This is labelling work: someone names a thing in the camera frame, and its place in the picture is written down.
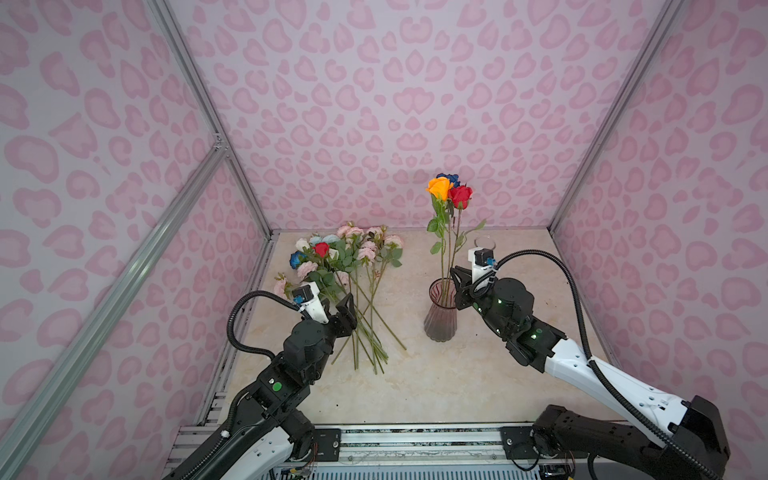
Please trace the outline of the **pink ribbed glass vase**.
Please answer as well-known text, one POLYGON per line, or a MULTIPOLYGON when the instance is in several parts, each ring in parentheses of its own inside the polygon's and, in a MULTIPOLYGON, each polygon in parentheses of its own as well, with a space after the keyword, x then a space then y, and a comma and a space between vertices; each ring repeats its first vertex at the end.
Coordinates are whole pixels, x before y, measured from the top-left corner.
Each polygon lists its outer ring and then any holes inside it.
POLYGON ((454 283, 448 278, 435 280, 429 288, 431 306, 423 322, 423 329, 427 337, 435 342, 448 342, 456 334, 458 310, 455 294, 454 283))

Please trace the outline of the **small red artificial rose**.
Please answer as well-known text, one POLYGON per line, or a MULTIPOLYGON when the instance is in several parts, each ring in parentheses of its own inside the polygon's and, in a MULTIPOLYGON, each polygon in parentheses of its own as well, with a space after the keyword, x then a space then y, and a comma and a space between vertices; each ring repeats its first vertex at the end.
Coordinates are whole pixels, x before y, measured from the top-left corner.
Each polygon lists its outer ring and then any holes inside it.
POLYGON ((472 188, 464 184, 454 185, 448 191, 448 205, 450 206, 449 213, 451 220, 449 232, 453 235, 448 268, 449 277, 452 277, 451 271, 455 267, 457 255, 466 244, 469 234, 483 229, 486 225, 486 220, 483 219, 472 228, 462 227, 462 213, 468 208, 472 195, 472 188))

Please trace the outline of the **orange artificial rose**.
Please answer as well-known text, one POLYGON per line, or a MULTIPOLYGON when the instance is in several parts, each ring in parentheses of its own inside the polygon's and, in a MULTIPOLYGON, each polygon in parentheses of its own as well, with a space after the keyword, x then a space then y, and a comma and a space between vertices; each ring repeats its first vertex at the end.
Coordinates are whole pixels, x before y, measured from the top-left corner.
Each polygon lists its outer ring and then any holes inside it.
POLYGON ((454 183, 446 175, 438 175, 428 182, 428 192, 433 208, 433 218, 428 222, 427 231, 436 236, 437 241, 430 248, 432 255, 440 257, 441 278, 438 280, 439 293, 437 302, 445 306, 448 303, 450 259, 452 249, 453 203, 450 191, 454 183))

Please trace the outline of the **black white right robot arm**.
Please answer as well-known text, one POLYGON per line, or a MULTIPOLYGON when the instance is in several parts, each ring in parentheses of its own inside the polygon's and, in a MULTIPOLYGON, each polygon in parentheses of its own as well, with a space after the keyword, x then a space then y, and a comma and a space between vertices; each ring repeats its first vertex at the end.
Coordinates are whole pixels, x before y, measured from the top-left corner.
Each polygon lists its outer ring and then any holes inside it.
POLYGON ((492 280, 464 267, 452 268, 451 279, 457 308, 476 311, 518 364, 568 383, 621 417, 598 420, 549 405, 531 427, 530 449, 546 457, 602 457, 654 479, 723 478, 731 449, 712 402, 685 400, 588 355, 534 316, 534 297, 516 279, 492 280))

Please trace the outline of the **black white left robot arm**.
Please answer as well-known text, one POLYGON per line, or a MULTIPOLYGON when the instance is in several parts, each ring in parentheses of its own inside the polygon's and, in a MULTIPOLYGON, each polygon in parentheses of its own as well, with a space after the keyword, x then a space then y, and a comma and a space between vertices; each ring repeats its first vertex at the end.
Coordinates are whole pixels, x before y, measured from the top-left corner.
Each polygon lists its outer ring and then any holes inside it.
POLYGON ((260 479, 290 459, 302 461, 315 454, 315 426, 298 406, 321 378, 336 340, 357 328, 357 315, 351 293, 331 314, 314 287, 299 287, 291 301, 256 290, 236 302, 227 323, 229 343, 240 352, 264 355, 270 363, 235 395, 223 423, 167 479, 260 479), (234 333, 238 312, 259 297, 301 315, 277 354, 245 345, 234 333))

